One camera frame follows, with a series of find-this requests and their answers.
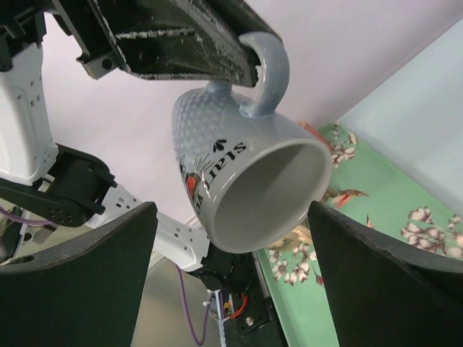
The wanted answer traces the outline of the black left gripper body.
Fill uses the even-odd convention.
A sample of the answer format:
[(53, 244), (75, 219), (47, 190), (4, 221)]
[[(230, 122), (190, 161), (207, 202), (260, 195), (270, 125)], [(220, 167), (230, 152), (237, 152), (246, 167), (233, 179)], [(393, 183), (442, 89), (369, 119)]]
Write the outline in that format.
[(28, 46), (42, 44), (47, 33), (45, 13), (52, 14), (64, 33), (76, 40), (82, 51), (77, 61), (93, 79), (119, 68), (92, 1), (2, 1), (2, 72), (11, 70), (12, 59)]

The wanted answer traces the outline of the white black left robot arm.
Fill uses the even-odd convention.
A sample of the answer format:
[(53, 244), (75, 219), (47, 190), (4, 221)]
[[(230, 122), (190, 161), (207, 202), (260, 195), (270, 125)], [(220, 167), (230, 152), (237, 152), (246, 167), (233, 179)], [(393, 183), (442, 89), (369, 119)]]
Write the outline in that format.
[(44, 15), (79, 47), (93, 78), (119, 69), (144, 80), (222, 80), (253, 87), (262, 61), (243, 43), (273, 28), (245, 1), (3, 1), (1, 197), (77, 227), (137, 202), (97, 157), (54, 142), (43, 95)]

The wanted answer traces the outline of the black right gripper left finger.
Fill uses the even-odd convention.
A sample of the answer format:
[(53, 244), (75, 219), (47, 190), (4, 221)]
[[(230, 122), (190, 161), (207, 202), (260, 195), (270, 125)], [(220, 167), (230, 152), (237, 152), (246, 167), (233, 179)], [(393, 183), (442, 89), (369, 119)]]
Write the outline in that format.
[(2, 346), (130, 346), (158, 226), (144, 202), (1, 266)]

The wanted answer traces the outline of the light blue coffee mug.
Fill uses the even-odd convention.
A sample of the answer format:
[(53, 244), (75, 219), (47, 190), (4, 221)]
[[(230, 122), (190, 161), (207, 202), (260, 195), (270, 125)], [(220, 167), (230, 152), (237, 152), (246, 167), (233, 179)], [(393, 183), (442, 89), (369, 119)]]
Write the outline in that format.
[(185, 92), (172, 111), (177, 163), (190, 203), (217, 248), (253, 252), (286, 236), (320, 200), (331, 180), (331, 152), (279, 114), (289, 84), (289, 58), (269, 33), (241, 35), (260, 59), (254, 99), (228, 82)]

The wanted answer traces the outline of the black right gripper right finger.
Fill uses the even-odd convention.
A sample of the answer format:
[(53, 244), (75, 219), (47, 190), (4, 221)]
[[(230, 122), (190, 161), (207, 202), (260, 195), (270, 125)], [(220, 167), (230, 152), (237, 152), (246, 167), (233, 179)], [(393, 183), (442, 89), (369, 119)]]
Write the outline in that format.
[(462, 261), (320, 202), (308, 221), (340, 346), (462, 345)]

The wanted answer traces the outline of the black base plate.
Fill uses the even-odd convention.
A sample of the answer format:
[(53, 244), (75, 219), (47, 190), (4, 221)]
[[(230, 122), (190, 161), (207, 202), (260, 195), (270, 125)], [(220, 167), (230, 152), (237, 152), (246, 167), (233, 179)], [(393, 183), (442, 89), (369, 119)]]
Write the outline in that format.
[(251, 271), (251, 283), (247, 290), (248, 302), (240, 316), (224, 323), (227, 346), (287, 346), (288, 343), (257, 256), (249, 253), (242, 255), (242, 259)]

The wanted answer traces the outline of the green floral tray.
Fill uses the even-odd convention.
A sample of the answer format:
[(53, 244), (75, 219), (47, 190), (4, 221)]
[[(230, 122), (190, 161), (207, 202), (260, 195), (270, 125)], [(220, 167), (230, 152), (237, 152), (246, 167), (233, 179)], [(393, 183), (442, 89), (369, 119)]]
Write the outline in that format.
[[(332, 149), (330, 207), (418, 249), (462, 259), (460, 215), (341, 125), (324, 126), (320, 133)], [(314, 246), (262, 249), (258, 259), (288, 345), (337, 346)]]

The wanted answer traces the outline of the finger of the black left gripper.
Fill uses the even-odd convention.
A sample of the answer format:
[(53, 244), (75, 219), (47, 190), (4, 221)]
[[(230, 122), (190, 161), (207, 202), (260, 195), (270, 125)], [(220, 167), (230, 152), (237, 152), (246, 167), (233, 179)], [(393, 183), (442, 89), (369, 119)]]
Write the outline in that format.
[(250, 32), (267, 32), (283, 42), (273, 28), (246, 1), (212, 0), (206, 3), (229, 26), (236, 38)]
[(207, 1), (92, 1), (119, 69), (145, 80), (253, 87), (256, 61)]

